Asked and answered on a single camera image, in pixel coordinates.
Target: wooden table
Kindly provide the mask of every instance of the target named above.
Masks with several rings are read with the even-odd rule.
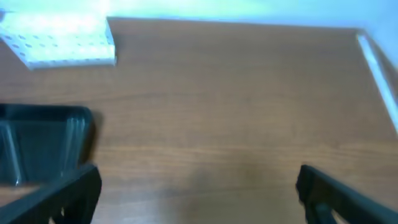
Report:
[[[396,134],[355,30],[110,24],[117,67],[28,72],[0,45],[1,102],[95,112],[93,223],[305,223],[304,163],[398,210]]]

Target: perforated white basket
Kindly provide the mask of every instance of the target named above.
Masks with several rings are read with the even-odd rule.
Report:
[[[116,64],[112,33],[103,16],[9,12],[0,22],[0,36],[31,70]]]

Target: black tray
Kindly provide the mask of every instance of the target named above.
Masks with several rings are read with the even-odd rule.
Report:
[[[61,177],[87,158],[93,131],[82,106],[0,104],[0,184]]]

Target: brown wooden surface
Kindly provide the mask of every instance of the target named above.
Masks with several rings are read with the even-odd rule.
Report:
[[[303,163],[398,209],[396,134],[355,30],[110,23],[115,68],[28,72],[0,45],[1,102],[96,112],[93,223],[305,223]]]

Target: wood grain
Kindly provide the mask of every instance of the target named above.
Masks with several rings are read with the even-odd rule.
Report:
[[[398,209],[396,134],[355,30],[110,25],[114,68],[28,72],[0,46],[2,102],[98,114],[93,223],[305,223],[303,163]]]

